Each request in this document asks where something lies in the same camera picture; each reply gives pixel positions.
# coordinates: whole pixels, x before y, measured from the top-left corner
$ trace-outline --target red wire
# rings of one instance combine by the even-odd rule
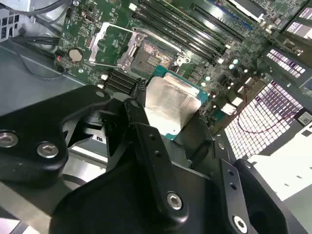
[[[247,106],[247,94],[246,94],[246,86],[245,86],[245,85],[244,85],[244,90],[245,90],[245,101],[246,101],[245,107],[246,107],[246,106]],[[267,129],[265,129],[265,130],[263,130],[263,131],[261,131],[261,132],[251,132],[251,131],[247,131],[247,130],[243,129],[242,126],[241,126],[240,123],[239,123],[240,114],[243,112],[243,110],[245,109],[245,107],[244,107],[244,108],[241,110],[241,112],[238,114],[238,117],[237,117],[237,124],[238,124],[239,128],[240,128],[242,131],[244,131],[244,132],[246,132],[246,133],[250,133],[250,134],[260,134],[260,133],[267,132],[267,131],[269,131],[270,129],[272,129],[273,127],[275,127],[275,126],[276,126],[278,123],[280,123],[282,120],[288,119],[288,118],[291,117],[292,115],[297,114],[297,112],[290,112],[290,113],[287,114],[286,116],[282,117],[277,123],[275,123],[275,124],[274,124],[273,126],[271,126],[270,128],[267,128]]]

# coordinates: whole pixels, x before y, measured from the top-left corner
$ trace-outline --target sticker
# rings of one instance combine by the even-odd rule
[[[306,126],[308,123],[311,122],[312,120],[312,115],[310,115],[308,112],[303,113],[298,120],[304,125]]]
[[[101,142],[101,143],[103,143],[103,144],[106,144],[106,138],[103,137],[103,136],[96,136],[96,135],[93,135],[92,140],[96,140],[96,141],[98,141],[98,142]]]

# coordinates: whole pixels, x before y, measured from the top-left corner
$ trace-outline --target screw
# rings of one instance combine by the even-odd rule
[[[14,133],[0,133],[0,147],[11,148],[19,142],[19,138]]]
[[[174,210],[180,210],[182,208],[182,200],[177,194],[168,193],[167,202]]]
[[[243,234],[247,233],[248,231],[247,225],[241,217],[234,215],[233,221],[234,221],[235,226],[237,227],[237,229],[239,229],[241,233]]]
[[[73,5],[74,6],[79,6],[79,1],[78,0],[73,0]]]
[[[44,158],[54,158],[59,153],[59,149],[52,143],[41,143],[37,147],[37,153]]]
[[[130,62],[129,62],[129,61],[125,61],[124,65],[125,65],[126,67],[129,67],[129,66],[130,66]]]

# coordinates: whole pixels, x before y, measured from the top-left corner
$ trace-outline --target black ram slot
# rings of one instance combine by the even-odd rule
[[[154,10],[152,10],[151,8],[143,8],[143,7],[144,6],[142,6],[140,9],[142,11],[142,13],[144,13],[145,15],[148,15],[148,17],[154,18],[159,23],[166,25],[168,28],[173,30],[178,35],[180,35],[180,37],[184,38],[189,43],[193,44],[195,47],[198,47],[200,50],[202,50],[202,51],[204,51],[210,55],[215,56],[215,50],[213,48],[211,48],[210,46],[208,46],[207,44],[205,44],[203,41],[196,38],[196,36],[190,34],[186,30],[183,30],[181,27],[179,27],[179,25],[171,22],[169,19],[164,18],[162,16],[159,16],[159,14],[157,12],[155,12]]]
[[[224,44],[222,44],[221,42],[219,42],[217,39],[213,38],[212,36],[206,34],[202,30],[198,29],[197,27],[186,22],[180,16],[173,13],[166,7],[159,4],[158,2],[152,3],[151,1],[144,1],[142,4],[144,4],[146,7],[150,7],[153,10],[157,11],[163,17],[166,17],[168,20],[176,23],[179,27],[188,31],[188,33],[193,34],[195,37],[199,38],[206,44],[210,45],[216,50],[217,53],[222,53],[222,54],[224,53],[225,51]]]
[[[167,28],[166,25],[157,24],[157,20],[155,19],[150,20],[148,19],[146,15],[144,15],[141,12],[136,12],[136,17],[140,19],[142,22],[144,22],[145,24],[149,25],[150,27],[153,27],[156,31],[163,33],[164,35],[166,35],[167,37],[169,37],[171,40],[175,41],[176,43],[179,43],[185,46],[186,48],[188,48],[188,50],[192,51],[194,54],[204,59],[207,59],[210,62],[214,60],[214,57],[212,57],[211,55],[203,53],[202,51],[198,50],[198,48],[192,47],[189,41],[187,41],[186,39],[184,39],[183,37],[181,37],[179,34],[175,33],[174,31],[170,30],[169,28]]]
[[[176,16],[179,16],[183,21],[188,22],[193,27],[199,29],[202,32],[205,32],[207,35],[210,35],[211,37],[215,38],[215,40],[218,40],[219,42],[225,44],[226,40],[223,39],[220,35],[218,35],[215,31],[211,30],[210,28],[207,28],[206,26],[202,25],[201,23],[197,22],[195,19],[189,17],[188,15],[184,14],[180,10],[174,8],[170,4],[168,4],[166,1],[163,0],[140,0],[141,2],[147,2],[147,3],[155,3],[157,2],[157,5],[161,5],[168,9],[170,12],[174,13]]]
[[[227,26],[225,23],[221,22],[220,20],[216,19],[214,16],[212,16],[211,14],[209,14],[208,12],[206,12],[205,10],[203,10],[201,7],[199,7],[198,5],[194,5],[193,6],[193,13],[191,13],[191,15],[196,18],[197,20],[203,22],[203,20],[200,20],[198,18],[202,17],[204,18],[204,20],[209,21],[210,23],[212,23],[213,25],[215,25],[216,27],[219,27],[220,29],[222,29],[226,34],[234,37],[235,39],[237,39],[239,42],[242,42],[245,38],[240,35],[238,32],[236,32],[235,30],[233,30],[232,28],[230,28],[229,26]]]

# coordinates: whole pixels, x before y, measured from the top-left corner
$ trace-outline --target motherboard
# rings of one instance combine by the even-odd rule
[[[302,0],[74,2],[56,51],[58,70],[128,94],[136,80],[148,80],[161,65],[209,95],[201,107],[207,119],[222,118],[224,100],[237,100],[233,92],[239,93],[243,84],[257,83],[257,59],[268,46],[293,54],[276,35],[304,4]],[[229,108],[223,112],[231,114]]]

